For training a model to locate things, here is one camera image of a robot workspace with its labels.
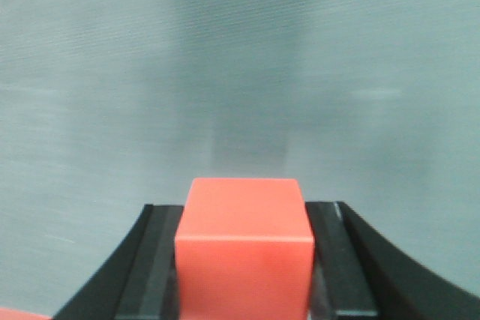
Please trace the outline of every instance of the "black curved edge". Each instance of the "black curved edge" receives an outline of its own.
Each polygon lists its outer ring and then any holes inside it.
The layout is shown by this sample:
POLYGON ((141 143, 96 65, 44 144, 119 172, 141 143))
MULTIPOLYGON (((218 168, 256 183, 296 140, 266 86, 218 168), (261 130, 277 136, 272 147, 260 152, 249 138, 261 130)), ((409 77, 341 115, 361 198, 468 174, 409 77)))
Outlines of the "black curved edge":
POLYGON ((174 236, 182 211, 145 205, 124 240, 53 320, 176 319, 174 236))
POLYGON ((338 203, 382 320, 479 320, 480 298, 437 276, 338 203))

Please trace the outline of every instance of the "gray wall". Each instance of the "gray wall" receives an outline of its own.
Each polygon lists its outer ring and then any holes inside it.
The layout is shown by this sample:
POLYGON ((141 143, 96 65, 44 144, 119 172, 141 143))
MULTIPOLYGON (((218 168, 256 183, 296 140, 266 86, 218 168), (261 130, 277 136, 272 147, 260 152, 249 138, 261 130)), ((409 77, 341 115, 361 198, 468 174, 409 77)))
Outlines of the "gray wall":
POLYGON ((480 0, 0 0, 0 306, 54 313, 146 202, 294 177, 480 295, 480 0))

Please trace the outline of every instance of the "cube front face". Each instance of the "cube front face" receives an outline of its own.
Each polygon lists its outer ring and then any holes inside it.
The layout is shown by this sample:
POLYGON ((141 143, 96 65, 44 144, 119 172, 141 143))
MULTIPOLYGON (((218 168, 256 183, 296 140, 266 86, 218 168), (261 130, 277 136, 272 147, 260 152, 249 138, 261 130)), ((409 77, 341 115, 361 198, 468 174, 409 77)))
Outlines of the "cube front face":
MULTIPOLYGON (((265 210, 266 207, 255 206, 263 201, 262 197, 272 195, 277 198, 279 194, 286 194, 287 197, 295 194, 296 191, 291 190, 292 187, 298 187, 297 183, 269 179, 210 180, 202 179, 193 183, 185 206, 184 215, 187 216, 182 217, 175 237, 181 320, 305 320, 314 237, 303 199, 278 199, 278 206, 283 206, 283 209, 276 211, 269 206, 270 210, 262 214, 256 214, 256 211, 265 210), (266 187, 261 187, 259 181, 264 181, 266 187), (229 199, 225 185, 232 183, 235 185, 232 187, 235 194, 229 199), (199 192, 195 186, 203 187, 202 191, 199 192), (208 199, 204 202, 207 206, 202 208, 199 206, 201 197, 192 198, 192 194, 196 193, 213 197, 221 193, 221 196, 218 202, 208 199), (241 201, 249 196, 250 200, 253 197, 255 201, 241 201), (212 214, 213 217, 218 216, 218 207, 229 214, 240 214, 241 219, 231 218, 232 221, 223 222, 215 229, 211 225, 215 221, 209 221, 212 219, 208 218, 212 214), (291 219, 286 214, 296 215, 296 218, 291 219), (264 229, 258 226, 262 218, 267 224, 264 229), (282 222, 288 220, 297 226, 292 228, 290 223, 290 228, 285 227, 282 222), (244 223, 244 235, 239 231, 240 222, 244 223), (284 229, 293 229, 292 235, 289 236, 284 229)), ((275 199, 266 199, 263 205, 271 203, 276 203, 275 199)))
POLYGON ((313 244, 177 241, 181 320, 305 320, 313 244))

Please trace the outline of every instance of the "red object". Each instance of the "red object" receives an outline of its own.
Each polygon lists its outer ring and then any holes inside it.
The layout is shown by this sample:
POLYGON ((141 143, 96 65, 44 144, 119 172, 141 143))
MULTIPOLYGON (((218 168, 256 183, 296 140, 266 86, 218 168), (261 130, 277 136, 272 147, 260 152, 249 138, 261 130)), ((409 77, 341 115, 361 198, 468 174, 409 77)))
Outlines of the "red object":
POLYGON ((0 308, 0 320, 50 320, 48 316, 0 308))
POLYGON ((175 236, 181 320, 305 320, 314 236, 293 179, 198 178, 175 236))

